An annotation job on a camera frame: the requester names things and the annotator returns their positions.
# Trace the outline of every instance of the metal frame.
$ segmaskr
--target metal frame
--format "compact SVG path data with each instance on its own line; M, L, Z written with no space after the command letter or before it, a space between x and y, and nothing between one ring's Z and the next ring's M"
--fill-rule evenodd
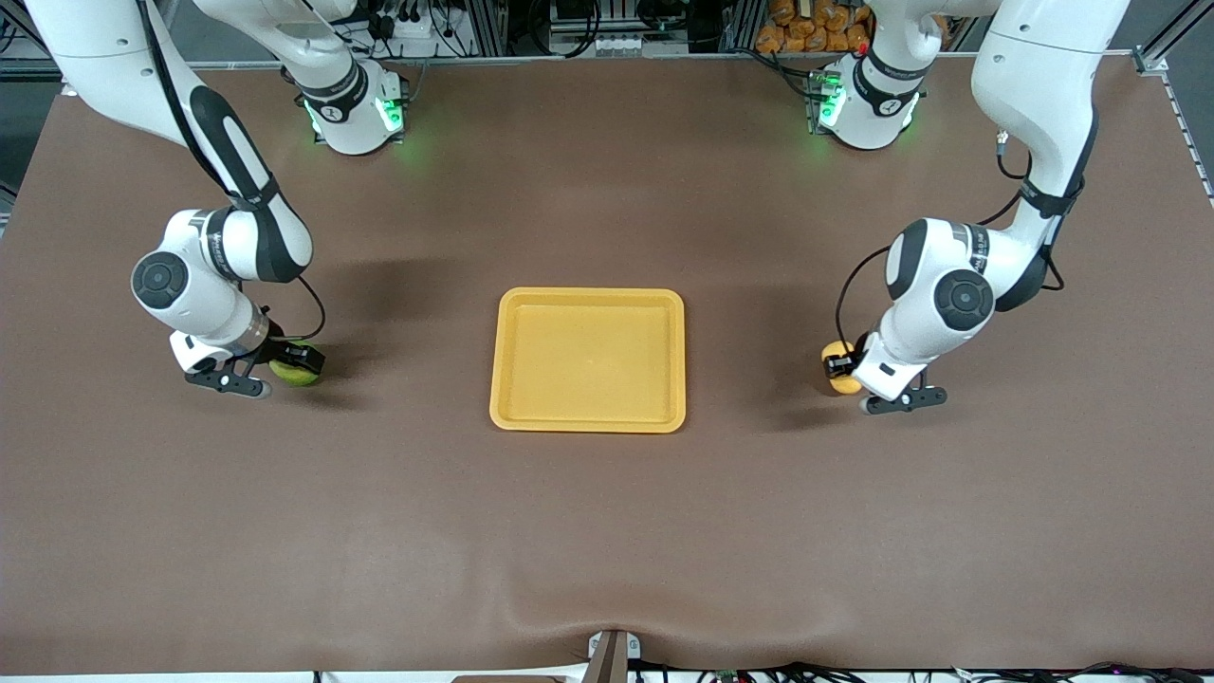
M42 34L38 33L38 27L34 25L34 19L25 11L23 2L18 2L17 0L0 0L0 15L4 15L10 23L17 27L17 30L24 33L25 36L36 42L44 52L46 51L46 42L42 41Z
M1167 72L1168 61L1164 57L1210 10L1214 10L1214 0L1189 0L1150 40L1134 47L1139 73L1159 75Z

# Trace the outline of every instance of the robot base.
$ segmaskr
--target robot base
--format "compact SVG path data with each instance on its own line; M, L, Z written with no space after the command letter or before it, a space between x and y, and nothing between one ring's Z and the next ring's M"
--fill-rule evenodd
M894 115L878 115L872 104L856 91L856 57L846 55L838 62L826 67L836 73L839 84L835 86L838 97L833 108L810 103L810 131L829 132L840 142L857 149L879 149L894 142L908 125L919 102L919 95L902 106Z
M305 104L312 118L317 144L328 144L348 155L369 154L386 143L399 144L409 113L409 81L379 64L364 67L371 80L368 96L350 112L345 123L329 123Z

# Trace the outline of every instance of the black joint cap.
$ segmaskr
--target black joint cap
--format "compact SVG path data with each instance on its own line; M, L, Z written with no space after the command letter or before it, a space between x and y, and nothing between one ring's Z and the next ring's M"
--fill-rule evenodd
M186 290L189 268L181 256L155 251L140 258L131 273L131 290L149 308L163 309L172 304Z

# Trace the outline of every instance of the brown fabric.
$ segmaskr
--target brown fabric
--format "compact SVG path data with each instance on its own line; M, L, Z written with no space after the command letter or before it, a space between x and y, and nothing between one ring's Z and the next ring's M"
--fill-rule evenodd
M697 667L1214 665L1214 214L1129 58L1096 79L1066 291L932 366L944 408L824 393L852 264L1015 190L970 66L874 153L809 136L749 62L436 67L365 158L313 146L277 74L204 74L310 221L330 312L324 385L267 403L185 385L127 290L222 195L58 99L0 243L0 672L554 665L608 626ZM682 431L495 429L515 285L679 291ZM302 288L250 290L314 323Z

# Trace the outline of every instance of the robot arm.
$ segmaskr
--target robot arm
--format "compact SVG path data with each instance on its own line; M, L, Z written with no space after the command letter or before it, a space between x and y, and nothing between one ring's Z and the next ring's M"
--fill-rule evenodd
M194 0L204 13L260 42L304 93L317 133L342 154L365 154L404 130L401 76L354 59L330 21L356 0Z
M1033 167L1012 223L987 229L921 218L894 240L885 281L894 304L868 332L850 375L885 402L995 311L1040 290L1059 226L1083 188L1096 135L1091 84L1128 0L1005 0L978 52L982 110L1020 138Z
M188 381L263 398L270 386L236 375L229 362L319 372L323 357L282 338L239 281L295 279L312 260L312 239L239 118L186 66L149 4L30 0L28 8L90 107L189 147L228 194L229 207L172 216L160 245L136 264L131 289L174 328L170 346Z
M827 67L839 72L843 96L833 109L822 110L821 126L857 149L894 142L910 124L919 84L940 53L941 32L932 16L985 17L1000 1L868 0L877 34L868 52L845 55Z

